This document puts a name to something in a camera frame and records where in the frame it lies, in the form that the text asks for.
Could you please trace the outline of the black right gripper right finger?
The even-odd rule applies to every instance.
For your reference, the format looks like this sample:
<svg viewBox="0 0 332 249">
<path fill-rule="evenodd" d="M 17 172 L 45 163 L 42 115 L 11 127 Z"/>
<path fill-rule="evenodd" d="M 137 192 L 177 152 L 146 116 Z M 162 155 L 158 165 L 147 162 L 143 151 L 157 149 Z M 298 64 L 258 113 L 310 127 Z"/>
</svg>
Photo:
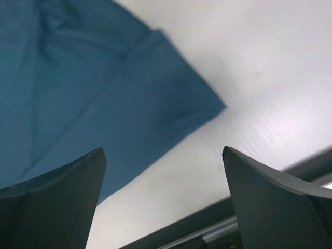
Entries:
<svg viewBox="0 0 332 249">
<path fill-rule="evenodd" d="M 331 190 L 225 147 L 223 161 L 244 248 L 331 248 Z"/>
</svg>

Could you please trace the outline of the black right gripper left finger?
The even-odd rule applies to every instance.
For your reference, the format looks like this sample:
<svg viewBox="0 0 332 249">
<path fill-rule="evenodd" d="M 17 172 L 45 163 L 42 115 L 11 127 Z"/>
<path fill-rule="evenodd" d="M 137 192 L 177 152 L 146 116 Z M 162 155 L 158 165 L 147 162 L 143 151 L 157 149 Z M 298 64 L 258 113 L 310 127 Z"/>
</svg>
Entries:
<svg viewBox="0 0 332 249">
<path fill-rule="evenodd" d="M 1 248 L 85 248 L 106 166 L 98 148 L 1 189 Z"/>
</svg>

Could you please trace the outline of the dark blue t shirt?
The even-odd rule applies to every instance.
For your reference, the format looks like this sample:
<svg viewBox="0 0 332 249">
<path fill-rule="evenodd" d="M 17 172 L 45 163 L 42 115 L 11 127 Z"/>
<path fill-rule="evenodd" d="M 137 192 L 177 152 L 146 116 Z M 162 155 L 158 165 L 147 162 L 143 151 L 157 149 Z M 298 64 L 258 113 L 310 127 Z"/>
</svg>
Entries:
<svg viewBox="0 0 332 249">
<path fill-rule="evenodd" d="M 103 201 L 224 108 L 113 1 L 1 1 L 1 187 L 101 147 Z"/>
</svg>

